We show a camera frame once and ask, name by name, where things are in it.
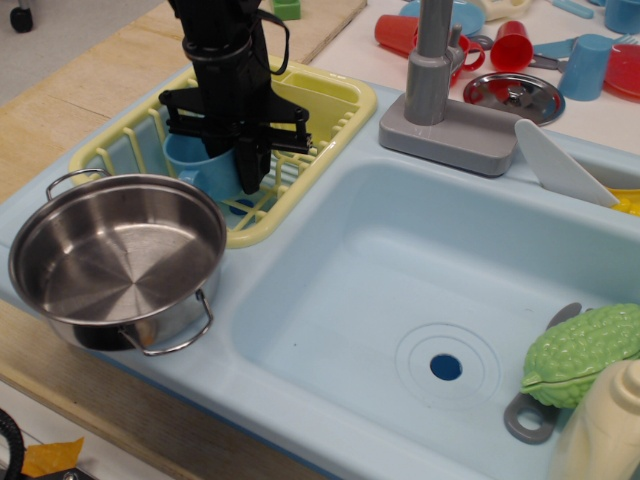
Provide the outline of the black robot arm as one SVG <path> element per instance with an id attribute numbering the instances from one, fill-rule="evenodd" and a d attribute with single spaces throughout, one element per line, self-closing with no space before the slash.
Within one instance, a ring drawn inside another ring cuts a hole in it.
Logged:
<path id="1" fill-rule="evenodd" d="M 275 150 L 309 152 L 309 111 L 278 95 L 263 30 L 281 25 L 256 1 L 174 1 L 184 32 L 182 47 L 196 75 L 194 88 L 166 90 L 159 100 L 172 134 L 198 138 L 207 154 L 235 155 L 242 190 L 258 191 Z"/>

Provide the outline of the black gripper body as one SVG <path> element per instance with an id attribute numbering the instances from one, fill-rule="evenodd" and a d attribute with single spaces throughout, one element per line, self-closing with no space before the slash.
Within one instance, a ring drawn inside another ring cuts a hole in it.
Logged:
<path id="1" fill-rule="evenodd" d="M 309 112 L 274 92 L 266 60 L 251 53 L 215 56 L 206 51 L 193 51 L 190 59 L 197 85 L 159 96 L 169 112 L 171 133 L 201 140 L 234 135 L 236 143 L 247 137 L 269 147 L 309 151 Z"/>

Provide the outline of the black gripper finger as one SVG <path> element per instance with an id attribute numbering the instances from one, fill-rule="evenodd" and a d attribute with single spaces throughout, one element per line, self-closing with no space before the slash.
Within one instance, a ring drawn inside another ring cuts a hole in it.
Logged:
<path id="1" fill-rule="evenodd" d="M 235 147 L 234 135 L 205 135 L 202 142 L 209 158 L 215 158 L 231 151 Z"/>
<path id="2" fill-rule="evenodd" d="M 242 190 L 256 193 L 270 171 L 271 149 L 263 141 L 241 137 L 236 143 L 236 169 Z"/>

